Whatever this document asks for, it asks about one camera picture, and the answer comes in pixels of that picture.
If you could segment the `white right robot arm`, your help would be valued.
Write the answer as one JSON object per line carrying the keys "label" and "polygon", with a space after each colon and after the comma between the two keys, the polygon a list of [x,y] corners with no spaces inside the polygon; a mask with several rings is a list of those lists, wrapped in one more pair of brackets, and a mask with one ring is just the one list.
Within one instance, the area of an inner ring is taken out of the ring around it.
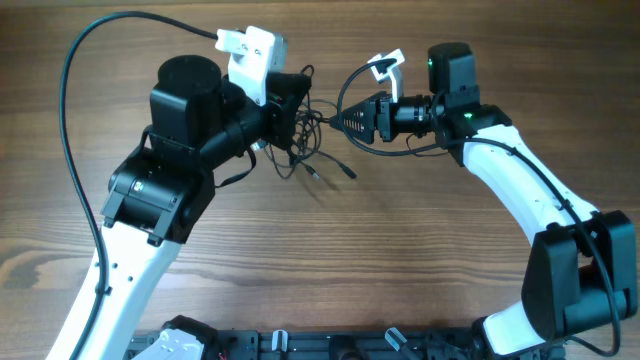
{"label": "white right robot arm", "polygon": [[330,120],[356,147],[372,152],[376,139],[433,134],[435,146],[482,180],[515,218],[530,254],[519,300],[479,319],[463,355],[509,359],[547,355],[565,341],[623,320],[639,308],[636,233],[620,211],[604,213],[564,185],[529,149],[511,119],[480,100],[469,45],[449,42],[429,49],[428,95],[403,91],[400,50],[367,62],[378,82],[389,82]]}

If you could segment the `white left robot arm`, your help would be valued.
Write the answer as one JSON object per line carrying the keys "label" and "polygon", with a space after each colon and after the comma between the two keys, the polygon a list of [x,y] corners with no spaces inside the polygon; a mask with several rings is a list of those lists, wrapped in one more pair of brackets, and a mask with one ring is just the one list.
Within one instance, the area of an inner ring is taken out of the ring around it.
{"label": "white left robot arm", "polygon": [[51,358],[125,353],[159,280],[220,188],[216,168],[252,156],[257,141],[291,148],[312,76],[311,66],[270,71],[265,99],[253,100],[246,85],[208,58],[181,55],[160,66],[151,123],[109,179],[93,223],[92,263]]}

